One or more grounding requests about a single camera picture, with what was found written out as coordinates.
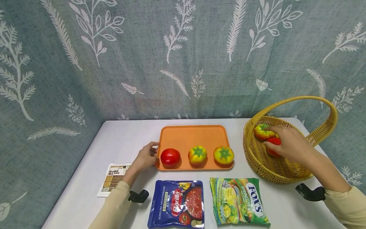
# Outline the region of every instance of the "orange tray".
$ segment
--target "orange tray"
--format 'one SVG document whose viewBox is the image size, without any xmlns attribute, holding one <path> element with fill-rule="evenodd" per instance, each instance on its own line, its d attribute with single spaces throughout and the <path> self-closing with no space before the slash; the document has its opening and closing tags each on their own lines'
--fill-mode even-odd
<svg viewBox="0 0 366 229">
<path fill-rule="evenodd" d="M 192 165 L 188 160 L 188 152 L 192 147 L 203 146 L 207 150 L 207 160 L 199 166 Z M 230 147 L 226 130 L 221 125 L 200 126 L 166 126 L 160 133 L 160 146 L 158 157 L 163 150 L 174 148 L 180 152 L 181 160 L 174 167 L 165 167 L 162 163 L 156 163 L 158 170 L 229 170 L 234 162 L 221 165 L 214 161 L 213 151 L 216 147 Z"/>
</svg>

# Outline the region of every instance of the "wicker basket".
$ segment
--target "wicker basket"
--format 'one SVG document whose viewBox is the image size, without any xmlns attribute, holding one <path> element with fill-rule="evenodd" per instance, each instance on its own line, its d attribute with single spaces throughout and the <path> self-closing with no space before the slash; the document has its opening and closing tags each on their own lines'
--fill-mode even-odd
<svg viewBox="0 0 366 229">
<path fill-rule="evenodd" d="M 309 179 L 313 175 L 308 169 L 298 163 L 285 158 L 269 156 L 263 142 L 254 136 L 253 130 L 257 125 L 266 123 L 270 126 L 284 125 L 300 132 L 296 127 L 282 119 L 265 116 L 273 108 L 299 99 L 316 99 L 325 103 L 330 108 L 328 119 L 306 137 L 312 146 L 316 146 L 333 131 L 338 119 L 338 113 L 333 104 L 321 97 L 297 96 L 279 101 L 258 112 L 244 127 L 243 146 L 249 166 L 260 177 L 276 184 L 291 184 Z"/>
</svg>

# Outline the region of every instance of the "hand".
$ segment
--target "hand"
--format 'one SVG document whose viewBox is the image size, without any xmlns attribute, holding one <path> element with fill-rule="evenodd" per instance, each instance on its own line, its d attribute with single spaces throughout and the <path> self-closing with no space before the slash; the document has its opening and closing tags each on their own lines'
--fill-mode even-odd
<svg viewBox="0 0 366 229">
<path fill-rule="evenodd" d="M 156 161 L 159 160 L 157 158 L 157 149 L 153 146 L 159 145 L 158 142 L 150 142 L 146 146 L 144 146 L 138 153 L 136 159 L 132 163 L 131 167 L 136 169 L 137 171 L 143 171 L 152 165 L 155 164 Z"/>
<path fill-rule="evenodd" d="M 281 145 L 274 145 L 267 141 L 263 144 L 293 162 L 307 165 L 312 155 L 319 154 L 299 132 L 292 128 L 277 125 L 267 127 L 264 130 L 270 130 L 278 134 Z"/>
</svg>

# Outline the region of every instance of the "gray-green curtain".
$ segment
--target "gray-green curtain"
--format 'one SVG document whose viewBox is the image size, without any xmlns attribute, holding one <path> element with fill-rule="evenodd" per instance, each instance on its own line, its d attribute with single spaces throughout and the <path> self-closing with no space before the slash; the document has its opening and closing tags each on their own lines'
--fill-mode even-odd
<svg viewBox="0 0 366 229">
<path fill-rule="evenodd" d="M 285 98 L 333 102 L 321 147 L 363 192 L 366 2 L 0 2 L 0 228 L 40 228 L 111 119 L 249 118 Z M 301 100 L 268 115 L 308 130 Z"/>
</svg>

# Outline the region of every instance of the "green candy bag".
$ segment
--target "green candy bag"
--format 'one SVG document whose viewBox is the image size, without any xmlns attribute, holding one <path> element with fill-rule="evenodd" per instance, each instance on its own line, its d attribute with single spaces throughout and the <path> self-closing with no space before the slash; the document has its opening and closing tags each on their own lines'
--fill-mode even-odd
<svg viewBox="0 0 366 229">
<path fill-rule="evenodd" d="M 210 178 L 213 213 L 217 225 L 262 224 L 270 226 L 256 178 Z"/>
</svg>

